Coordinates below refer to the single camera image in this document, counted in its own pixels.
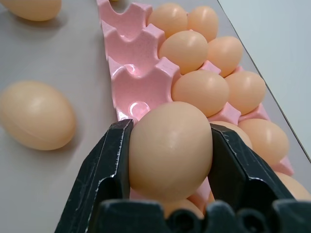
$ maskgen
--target loose egg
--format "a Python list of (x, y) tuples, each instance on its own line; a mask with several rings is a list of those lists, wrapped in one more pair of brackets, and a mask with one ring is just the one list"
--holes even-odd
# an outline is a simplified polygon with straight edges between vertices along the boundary
[(207, 177), (212, 151), (210, 124), (199, 109), (184, 102), (163, 104), (132, 130), (130, 185), (148, 199), (186, 199)]
[(37, 150), (66, 145), (76, 128), (68, 100), (53, 87), (36, 81), (14, 83), (4, 90), (0, 122), (16, 141)]
[(294, 178), (283, 173), (276, 172), (278, 178), (282, 181), (285, 187), (290, 191), (293, 197), (297, 200), (311, 200), (311, 194)]
[(193, 212), (198, 218), (204, 218), (203, 213), (189, 200), (179, 200), (174, 202), (162, 203), (164, 217), (168, 218), (177, 210), (188, 210)]
[(206, 60), (207, 41), (197, 32), (179, 32), (164, 41), (158, 55), (178, 65), (181, 74), (187, 74), (200, 68)]
[(217, 36), (218, 16), (212, 8), (199, 6), (188, 14), (187, 29), (202, 34), (209, 42)]
[(238, 126), (248, 135), (253, 151), (270, 166), (277, 164), (287, 155), (288, 138), (276, 124), (262, 119), (249, 119), (241, 121)]
[(46, 21), (56, 17), (62, 7), (61, 0), (0, 0), (14, 15), (31, 20)]
[(256, 73), (241, 71), (225, 78), (229, 85), (229, 103), (242, 115), (253, 111), (263, 101), (266, 93), (264, 80)]
[(242, 139), (242, 141), (250, 148), (252, 149), (252, 143), (251, 143), (251, 140), (249, 139), (249, 137), (247, 136), (247, 134), (241, 129), (239, 128), (238, 126), (234, 125), (234, 124), (231, 124), (231, 123), (228, 123), (228, 122), (224, 122), (224, 121), (212, 121), (210, 122), (211, 124), (215, 124), (215, 125), (222, 125), (222, 126), (225, 126), (227, 127), (228, 129), (231, 129), (233, 131), (235, 131), (239, 136), (240, 138)]
[(174, 101), (190, 103), (207, 117), (218, 113), (228, 98), (229, 87), (226, 81), (207, 70), (197, 70), (182, 76), (172, 88)]
[(220, 75), (226, 77), (239, 64), (243, 55), (243, 45), (233, 36), (213, 39), (208, 44), (207, 59), (221, 70)]
[(165, 37), (187, 29), (187, 12), (176, 3), (166, 3), (155, 9), (149, 16), (152, 23), (165, 32)]

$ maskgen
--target egg carton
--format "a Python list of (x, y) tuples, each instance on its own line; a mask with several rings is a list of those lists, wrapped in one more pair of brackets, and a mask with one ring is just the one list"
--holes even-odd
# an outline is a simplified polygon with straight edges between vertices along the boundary
[[(118, 120), (131, 118), (136, 124), (150, 110), (172, 101), (172, 84), (181, 77), (179, 66), (165, 57), (158, 58), (158, 49), (165, 41), (165, 35), (154, 25), (146, 25), (152, 6), (131, 3), (125, 12), (119, 14), (113, 10), (109, 0), (97, 0), (97, 5), (110, 69), (113, 106)], [(205, 61), (200, 69), (221, 72), (210, 61)], [(242, 70), (238, 66), (233, 73)], [(235, 125), (251, 118), (270, 120), (262, 104), (241, 116), (241, 112), (228, 102), (220, 112), (208, 117), (209, 121)], [(294, 174), (288, 157), (272, 169), (290, 176)], [(209, 193), (206, 178), (189, 200), (203, 210)], [(143, 199), (133, 191), (130, 198)]]

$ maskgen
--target pink egg carton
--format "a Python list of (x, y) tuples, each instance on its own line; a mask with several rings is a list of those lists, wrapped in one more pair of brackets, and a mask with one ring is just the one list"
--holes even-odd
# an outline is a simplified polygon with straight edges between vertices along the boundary
[[(172, 84), (181, 77), (179, 67), (167, 58), (158, 58), (158, 49), (165, 41), (165, 35), (154, 25), (146, 25), (152, 6), (131, 3), (125, 12), (119, 14), (112, 9), (109, 0), (97, 0), (97, 4), (118, 120), (131, 118), (137, 123), (150, 110), (172, 101)], [(209, 61), (200, 69), (221, 72)], [(242, 70), (239, 66), (233, 73)], [(226, 121), (235, 125), (251, 118), (270, 120), (262, 104), (241, 116), (240, 111), (226, 103), (220, 112), (208, 117), (209, 121)], [(272, 169), (290, 176), (294, 173), (287, 157)], [(203, 209), (209, 193), (206, 178), (189, 200)], [(131, 198), (144, 197), (131, 191)]]

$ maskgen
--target plastic egg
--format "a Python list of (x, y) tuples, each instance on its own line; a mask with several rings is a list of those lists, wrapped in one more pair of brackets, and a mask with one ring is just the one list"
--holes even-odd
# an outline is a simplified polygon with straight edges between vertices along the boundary
[(177, 210), (188, 210), (193, 212), (198, 218), (204, 218), (203, 213), (189, 200), (180, 200), (174, 202), (162, 203), (164, 210), (164, 217), (168, 218), (173, 212)]
[(57, 16), (61, 0), (0, 0), (14, 15), (32, 21), (46, 21)]
[(207, 204), (212, 204), (215, 201), (214, 195), (212, 192), (209, 193)]
[(206, 60), (207, 41), (197, 32), (179, 32), (164, 41), (158, 55), (178, 65), (181, 74), (187, 74), (200, 68)]
[(266, 93), (264, 80), (256, 73), (241, 71), (225, 78), (229, 85), (229, 103), (242, 115), (253, 111), (263, 101)]
[(239, 136), (240, 138), (242, 139), (242, 141), (250, 148), (252, 149), (252, 143), (251, 143), (251, 140), (249, 139), (249, 137), (247, 136), (247, 134), (241, 129), (239, 128), (238, 126), (234, 125), (234, 124), (231, 124), (231, 123), (228, 123), (228, 122), (224, 122), (224, 121), (212, 121), (210, 122), (211, 124), (215, 124), (215, 125), (222, 125), (222, 126), (225, 126), (227, 127), (228, 129), (231, 129), (233, 131), (235, 131)]
[(148, 199), (186, 199), (207, 177), (212, 151), (210, 124), (199, 109), (183, 102), (163, 104), (132, 130), (130, 185)]
[(243, 45), (233, 36), (213, 39), (208, 44), (207, 60), (221, 70), (220, 75), (226, 77), (239, 64), (243, 55)]
[(283, 173), (276, 172), (278, 178), (282, 181), (285, 187), (290, 191), (293, 197), (297, 200), (311, 200), (311, 194), (294, 178)]
[(172, 88), (174, 101), (187, 102), (209, 117), (218, 113), (228, 101), (229, 87), (220, 75), (197, 70), (182, 76)]
[(202, 34), (209, 42), (217, 36), (218, 16), (212, 8), (199, 6), (188, 14), (187, 29)]
[(0, 122), (16, 141), (37, 150), (66, 145), (76, 128), (68, 100), (53, 87), (35, 81), (18, 82), (4, 90)]
[(176, 3), (166, 3), (155, 9), (149, 16), (152, 23), (165, 32), (166, 38), (187, 29), (187, 12)]
[(289, 150), (289, 141), (284, 131), (276, 124), (262, 119), (249, 119), (239, 123), (249, 136), (253, 151), (270, 166), (283, 159)]

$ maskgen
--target gray table surface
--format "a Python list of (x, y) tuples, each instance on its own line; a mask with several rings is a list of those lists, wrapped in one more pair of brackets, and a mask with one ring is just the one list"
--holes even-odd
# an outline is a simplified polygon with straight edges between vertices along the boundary
[(219, 2), (311, 156), (311, 1)]
[[(210, 5), (220, 17), (219, 36), (236, 35), (217, 1), (175, 2), (187, 11)], [(256, 71), (246, 52), (241, 65)], [(77, 114), (78, 132), (63, 149), (42, 152), (19, 145), (0, 128), (0, 232), (52, 233), (82, 161), (117, 120), (95, 0), (64, 0), (59, 16), (44, 23), (16, 18), (0, 6), (0, 91), (19, 80), (62, 91)], [(294, 177), (311, 191), (311, 164), (270, 94), (264, 107), (289, 137)]]

